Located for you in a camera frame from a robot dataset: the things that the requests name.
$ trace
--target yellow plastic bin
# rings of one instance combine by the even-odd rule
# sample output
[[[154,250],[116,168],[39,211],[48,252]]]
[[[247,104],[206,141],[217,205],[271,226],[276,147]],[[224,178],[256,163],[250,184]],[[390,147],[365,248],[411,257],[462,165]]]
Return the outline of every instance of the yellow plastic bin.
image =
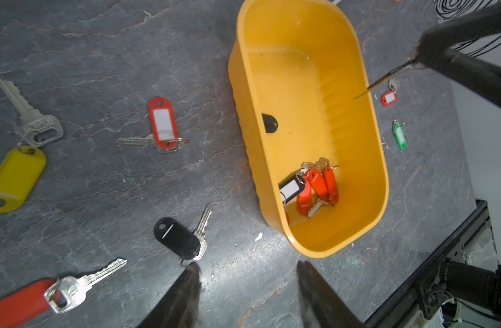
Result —
[[[376,225],[387,205],[387,168],[371,95],[353,100],[368,81],[346,16],[327,0],[246,0],[228,74],[267,223],[313,258]],[[275,133],[265,132],[261,114],[277,119]],[[298,213],[296,199],[284,209],[278,184],[320,157],[339,165],[338,204],[312,218]]]

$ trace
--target gray stone countertop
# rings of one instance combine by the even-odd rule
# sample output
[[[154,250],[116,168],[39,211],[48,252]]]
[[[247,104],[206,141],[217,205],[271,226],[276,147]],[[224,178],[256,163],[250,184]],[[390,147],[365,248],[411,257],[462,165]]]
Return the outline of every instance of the gray stone countertop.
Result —
[[[227,76],[241,3],[0,0],[0,78],[65,129],[43,148],[48,164],[24,205],[0,214],[0,298],[128,259],[78,308],[24,327],[136,327],[182,271],[155,240],[155,221],[172,216],[192,230],[207,203],[216,207],[199,262],[203,326],[301,327],[295,265],[307,258],[261,216]],[[338,5],[370,81],[436,24],[433,3],[420,0]],[[309,259],[361,320],[475,208],[449,81],[426,69],[398,81],[390,107],[379,101],[388,89],[373,93],[390,180],[385,215],[338,253]],[[116,147],[120,136],[149,132],[154,96],[172,102],[191,143],[170,155]],[[404,151],[391,132],[396,118]],[[0,90],[0,163],[19,123]]]

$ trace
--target yellow key tag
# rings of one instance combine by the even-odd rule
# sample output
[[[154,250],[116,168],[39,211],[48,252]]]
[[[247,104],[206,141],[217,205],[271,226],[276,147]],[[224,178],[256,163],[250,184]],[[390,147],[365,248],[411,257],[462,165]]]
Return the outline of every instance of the yellow key tag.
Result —
[[[38,148],[14,148],[0,165],[0,212],[21,206],[46,166],[45,154]]]

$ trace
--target black metal frame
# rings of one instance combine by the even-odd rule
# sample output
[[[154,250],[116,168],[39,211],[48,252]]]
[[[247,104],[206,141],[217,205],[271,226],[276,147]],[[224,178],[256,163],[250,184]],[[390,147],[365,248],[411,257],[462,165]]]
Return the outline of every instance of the black metal frame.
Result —
[[[429,299],[431,292],[442,290],[438,278],[440,265],[446,258],[465,262],[464,251],[489,227],[489,210],[486,201],[480,201],[477,209],[453,232],[425,262],[376,310],[367,321],[367,328],[393,328],[401,324],[418,308],[426,319],[432,316],[446,300]]]

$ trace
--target black key tag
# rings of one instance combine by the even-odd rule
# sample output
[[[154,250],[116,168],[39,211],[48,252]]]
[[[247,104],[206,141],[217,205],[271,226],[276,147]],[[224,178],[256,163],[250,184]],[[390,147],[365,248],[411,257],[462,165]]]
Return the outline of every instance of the black key tag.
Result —
[[[280,183],[281,201],[285,205],[305,189],[305,178],[302,172],[297,172],[285,182]]]
[[[164,217],[154,227],[155,239],[181,259],[191,260],[200,253],[200,240],[171,217]]]

